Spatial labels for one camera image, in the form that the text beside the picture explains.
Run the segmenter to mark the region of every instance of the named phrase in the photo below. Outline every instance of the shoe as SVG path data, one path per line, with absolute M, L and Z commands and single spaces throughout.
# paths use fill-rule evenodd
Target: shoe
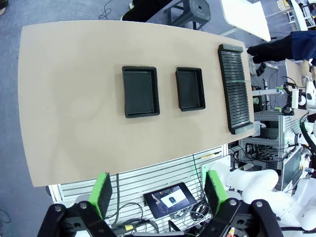
M 257 76 L 261 76 L 262 73 L 265 72 L 267 65 L 265 63 L 261 63 L 261 65 L 258 67 L 258 69 L 256 70 Z
M 256 75 L 256 64 L 253 62 L 253 56 L 248 54 L 249 70 L 250 74 Z

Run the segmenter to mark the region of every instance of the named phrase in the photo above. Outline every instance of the black slotted rack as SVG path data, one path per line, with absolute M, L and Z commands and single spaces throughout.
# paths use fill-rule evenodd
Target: black slotted rack
M 253 123 L 250 121 L 241 53 L 242 47 L 238 46 L 221 44 L 218 48 L 228 129 L 231 134 L 240 134 L 253 128 Z

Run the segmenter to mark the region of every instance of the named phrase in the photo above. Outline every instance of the black rectangular tray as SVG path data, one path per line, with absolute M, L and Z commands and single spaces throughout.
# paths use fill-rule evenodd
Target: black rectangular tray
M 180 110 L 205 109 L 201 68 L 177 68 L 176 78 Z
M 125 93 L 125 117 L 160 114 L 157 71 L 155 67 L 122 67 Z

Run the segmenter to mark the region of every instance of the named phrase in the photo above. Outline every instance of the white table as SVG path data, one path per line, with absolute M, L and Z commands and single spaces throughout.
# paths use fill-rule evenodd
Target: white table
M 305 18 L 300 6 L 297 4 L 295 0 L 291 0 L 293 9 L 292 13 L 295 19 L 295 25 L 298 31 L 307 31 L 307 25 L 305 22 Z
M 221 33 L 226 36 L 242 29 L 265 41 L 271 41 L 269 28 L 260 2 L 250 3 L 247 0 L 221 0 L 226 22 L 232 29 Z

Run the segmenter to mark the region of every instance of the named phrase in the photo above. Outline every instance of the screw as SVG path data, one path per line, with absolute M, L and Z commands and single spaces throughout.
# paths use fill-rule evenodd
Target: screw
M 262 205 L 263 205 L 262 202 L 260 202 L 260 201 L 256 202 L 257 207 L 262 207 Z
M 55 206 L 55 211 L 57 211 L 57 212 L 61 211 L 61 206 L 60 205 L 56 205 Z
M 87 203 L 85 203 L 85 202 L 80 203 L 80 208 L 86 209 L 87 208 Z
M 235 206 L 237 204 L 237 202 L 236 202 L 236 200 L 233 199 L 233 200 L 229 201 L 229 204 L 232 206 Z

